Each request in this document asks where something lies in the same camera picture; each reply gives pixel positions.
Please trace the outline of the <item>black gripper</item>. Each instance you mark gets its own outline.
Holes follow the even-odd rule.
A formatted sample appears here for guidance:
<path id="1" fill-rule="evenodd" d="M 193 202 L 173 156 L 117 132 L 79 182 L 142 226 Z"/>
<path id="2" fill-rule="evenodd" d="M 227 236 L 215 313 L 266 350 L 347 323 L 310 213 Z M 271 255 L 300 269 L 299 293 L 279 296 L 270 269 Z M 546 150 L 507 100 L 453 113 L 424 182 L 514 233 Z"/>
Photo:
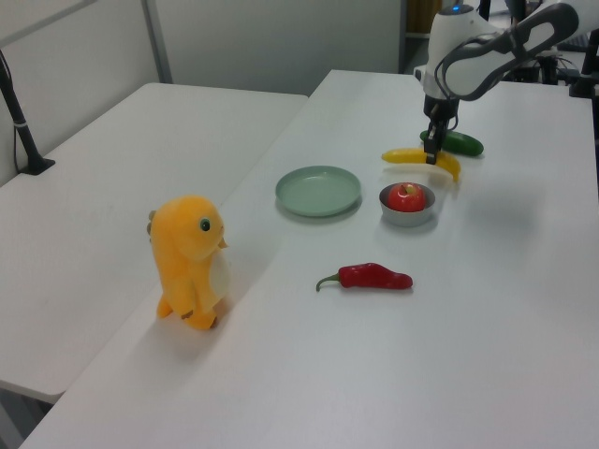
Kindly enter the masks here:
<path id="1" fill-rule="evenodd" d="M 430 95 L 424 97 L 424 114 L 431 120 L 427 135 L 424 139 L 425 163 L 435 164 L 437 155 L 445 140 L 445 122 L 447 131 L 453 131 L 459 124 L 459 100 L 455 98 L 436 98 Z"/>

